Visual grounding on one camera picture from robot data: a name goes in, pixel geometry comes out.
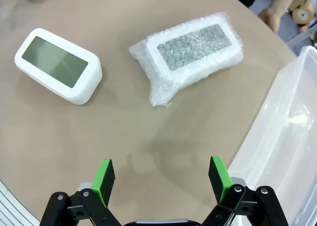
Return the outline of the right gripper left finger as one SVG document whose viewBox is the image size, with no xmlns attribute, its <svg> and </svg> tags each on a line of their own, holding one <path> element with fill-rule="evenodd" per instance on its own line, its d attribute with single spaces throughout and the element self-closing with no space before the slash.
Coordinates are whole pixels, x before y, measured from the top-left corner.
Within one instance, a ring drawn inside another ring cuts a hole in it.
<svg viewBox="0 0 317 226">
<path fill-rule="evenodd" d="M 112 160 L 102 160 L 90 187 L 71 196 L 65 192 L 51 195 L 40 225 L 76 226 L 80 220 L 89 219 L 94 226 L 119 226 L 120 222 L 108 208 L 114 180 Z"/>
</svg>

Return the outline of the person's left hand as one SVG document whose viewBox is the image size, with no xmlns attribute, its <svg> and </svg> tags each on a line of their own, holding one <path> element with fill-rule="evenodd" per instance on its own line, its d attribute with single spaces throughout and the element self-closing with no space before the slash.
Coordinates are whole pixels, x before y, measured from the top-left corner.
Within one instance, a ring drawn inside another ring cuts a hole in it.
<svg viewBox="0 0 317 226">
<path fill-rule="evenodd" d="M 271 8 L 263 9 L 258 18 L 267 25 L 274 33 L 278 33 L 280 28 L 281 16 L 277 15 L 272 11 Z"/>
</svg>

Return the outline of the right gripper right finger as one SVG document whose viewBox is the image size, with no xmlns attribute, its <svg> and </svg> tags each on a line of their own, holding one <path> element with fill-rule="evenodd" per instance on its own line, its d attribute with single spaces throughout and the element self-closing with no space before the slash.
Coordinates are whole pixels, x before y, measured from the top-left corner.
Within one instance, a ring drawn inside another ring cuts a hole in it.
<svg viewBox="0 0 317 226">
<path fill-rule="evenodd" d="M 220 156 L 212 156 L 209 179 L 217 205 L 203 226 L 229 226 L 236 216 L 246 216 L 253 226 L 287 226 L 288 222 L 275 191 L 260 186 L 255 191 L 234 184 Z"/>
</svg>

